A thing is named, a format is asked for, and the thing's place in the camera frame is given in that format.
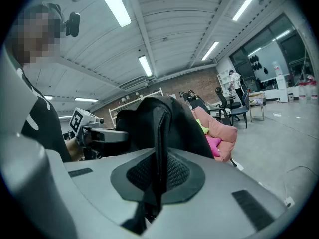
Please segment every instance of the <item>concrete floor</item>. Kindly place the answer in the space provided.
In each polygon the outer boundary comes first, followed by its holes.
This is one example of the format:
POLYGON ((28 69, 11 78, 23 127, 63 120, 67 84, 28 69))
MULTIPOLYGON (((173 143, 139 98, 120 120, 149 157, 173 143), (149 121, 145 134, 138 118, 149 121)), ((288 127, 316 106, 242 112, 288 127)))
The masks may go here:
POLYGON ((319 174, 319 106, 267 102, 265 120, 261 111, 252 109, 253 122, 247 112, 248 128, 243 116, 235 121, 238 128, 237 142, 232 151, 233 159, 246 173, 281 200, 292 197, 303 201, 319 174))

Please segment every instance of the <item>person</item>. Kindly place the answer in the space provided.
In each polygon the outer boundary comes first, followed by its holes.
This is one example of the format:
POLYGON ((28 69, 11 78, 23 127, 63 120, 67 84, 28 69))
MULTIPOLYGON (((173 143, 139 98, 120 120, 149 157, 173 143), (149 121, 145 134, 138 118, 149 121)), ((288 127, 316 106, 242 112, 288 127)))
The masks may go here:
POLYGON ((31 70, 26 68, 27 65, 56 55, 63 32, 63 18, 58 12, 45 4, 32 6, 18 15, 4 47, 18 75, 37 96, 37 101, 22 128, 22 135, 38 141, 45 149, 57 151, 63 162, 69 162, 83 156, 82 148, 78 146, 75 138, 65 143, 59 117, 53 105, 32 85, 24 73, 24 69, 31 70))
POLYGON ((241 100, 241 104, 244 106, 245 105, 244 100, 243 100, 244 93, 241 89, 240 74, 235 73, 234 70, 230 70, 229 75, 230 75, 230 87, 232 88, 234 86, 235 91, 241 100))

